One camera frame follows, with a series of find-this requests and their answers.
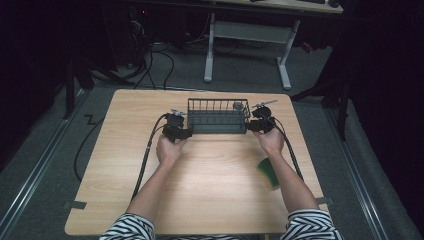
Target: gray carpet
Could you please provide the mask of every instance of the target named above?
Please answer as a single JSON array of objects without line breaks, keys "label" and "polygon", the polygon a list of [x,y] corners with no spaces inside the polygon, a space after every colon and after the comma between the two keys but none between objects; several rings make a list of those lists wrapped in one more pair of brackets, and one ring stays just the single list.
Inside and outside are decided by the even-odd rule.
[{"label": "gray carpet", "polygon": [[[294,48],[287,62],[288,73],[293,89],[282,90],[274,56],[279,45],[261,49],[239,46],[229,54],[215,55],[214,80],[203,82],[205,49],[202,45],[186,50],[169,47],[169,54],[175,63],[174,70],[167,82],[173,88],[188,88],[211,91],[284,93],[293,95],[313,86],[331,49],[318,50],[307,54]],[[232,51],[233,46],[220,46],[218,51]],[[160,87],[171,69],[171,61],[164,55],[153,54],[151,69],[152,81]],[[96,82],[87,100],[76,112],[63,140],[59,143],[54,158],[42,181],[17,221],[9,239],[97,239],[98,236],[68,236],[64,226],[69,209],[62,208],[64,201],[73,200],[79,182],[73,172],[73,161],[84,137],[92,129],[88,117],[93,122],[100,120],[107,112],[108,105],[116,89],[124,88],[112,82]],[[143,89],[151,88],[151,82],[142,82]],[[13,203],[20,187],[29,176],[32,168],[46,148],[46,145],[62,122],[64,115],[64,90],[57,96],[55,105],[34,125],[30,136],[22,145],[9,166],[0,175],[1,205],[0,214],[4,216]],[[332,131],[332,124],[326,112],[313,98],[295,102],[299,119],[313,164],[316,168],[325,196],[331,197],[334,204],[330,212],[335,226],[345,239],[374,239],[366,215],[358,201],[347,172],[344,153],[338,136]],[[78,172],[84,173],[91,150],[100,128],[90,136],[78,158]],[[376,205],[384,224],[388,239],[422,239],[408,218],[387,177],[381,170],[362,131],[353,106],[349,105],[349,118],[346,125],[347,146],[352,154],[361,177]]]}]

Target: desk leg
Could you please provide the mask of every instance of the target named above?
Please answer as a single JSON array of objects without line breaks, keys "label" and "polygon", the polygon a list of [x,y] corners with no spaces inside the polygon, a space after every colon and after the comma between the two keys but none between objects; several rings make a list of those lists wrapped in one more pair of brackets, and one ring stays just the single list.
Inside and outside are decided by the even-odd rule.
[{"label": "desk leg", "polygon": [[289,34],[289,39],[286,44],[286,49],[282,57],[277,58],[278,69],[280,70],[281,81],[283,82],[283,88],[285,90],[291,89],[289,75],[287,74],[286,61],[290,53],[290,49],[293,45],[294,38],[296,37],[297,29],[299,28],[300,21],[294,22],[293,27]]},{"label": "desk leg", "polygon": [[211,24],[209,30],[209,48],[208,55],[206,56],[205,78],[204,81],[212,82],[213,71],[213,40],[215,36],[215,13],[211,13]]}]

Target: metal wire basket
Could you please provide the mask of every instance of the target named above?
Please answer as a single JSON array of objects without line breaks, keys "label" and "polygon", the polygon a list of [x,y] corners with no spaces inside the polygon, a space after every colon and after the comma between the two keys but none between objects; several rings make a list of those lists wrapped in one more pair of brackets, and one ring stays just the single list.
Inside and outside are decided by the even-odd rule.
[{"label": "metal wire basket", "polygon": [[247,99],[188,99],[188,128],[193,133],[246,133]]}]

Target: dark background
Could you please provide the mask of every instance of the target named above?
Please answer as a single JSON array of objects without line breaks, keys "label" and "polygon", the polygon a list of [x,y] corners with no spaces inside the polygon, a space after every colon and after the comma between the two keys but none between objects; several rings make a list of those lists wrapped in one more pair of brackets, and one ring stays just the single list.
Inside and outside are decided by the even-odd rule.
[{"label": "dark background", "polygon": [[[353,69],[350,98],[383,169],[423,233],[423,1],[360,0],[342,5],[345,15],[372,21],[343,32],[337,23],[305,21],[295,44],[333,47],[317,85],[342,78],[346,69]],[[0,11],[3,169],[31,126],[52,105],[71,59],[82,56],[116,70],[119,65],[137,63],[137,56],[128,35],[130,26],[125,24],[125,6],[3,1]],[[184,47],[189,40],[185,33],[202,31],[199,22],[204,23],[206,14],[149,9],[148,17],[152,34]],[[360,54],[361,60],[350,61],[354,54]],[[339,86],[321,94],[339,96],[340,92]]]}]

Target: metal rail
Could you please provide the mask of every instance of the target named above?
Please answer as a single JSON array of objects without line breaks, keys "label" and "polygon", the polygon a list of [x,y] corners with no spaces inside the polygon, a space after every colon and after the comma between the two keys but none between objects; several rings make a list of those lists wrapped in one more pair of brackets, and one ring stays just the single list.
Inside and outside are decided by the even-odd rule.
[{"label": "metal rail", "polygon": [[85,102],[89,95],[89,91],[80,90],[77,95],[77,105],[73,113],[69,118],[62,120],[62,123],[59,125],[49,143],[47,144],[46,149],[39,158],[37,164],[33,168],[29,177],[25,181],[24,185],[21,187],[18,195],[15,197],[15,200],[9,207],[7,213],[3,216],[3,219],[0,222],[0,239],[7,239],[12,232],[15,224],[18,222],[19,217],[25,210],[28,202],[31,200],[32,195],[40,184],[45,172],[47,171],[50,163],[53,160],[53,157],[56,153],[57,146],[61,142],[68,126],[72,122],[77,110]]},{"label": "metal rail", "polygon": [[379,240],[389,239],[386,234],[386,230],[384,229],[384,226],[380,220],[380,217],[378,216],[377,209],[375,208],[374,202],[371,199],[368,193],[368,190],[365,187],[364,182],[362,181],[361,175],[356,167],[355,161],[352,155],[350,154],[348,145],[345,141],[343,141],[340,138],[340,135],[336,127],[337,126],[336,116],[334,116],[334,113],[331,111],[331,109],[324,108],[323,111],[327,120],[330,123],[334,136],[338,140],[340,149],[343,152],[348,176],[350,180],[352,181],[352,186],[356,192],[356,195],[358,196],[359,203],[361,204],[362,210],[365,214],[368,224],[370,225],[370,229],[374,235],[374,238]]}]

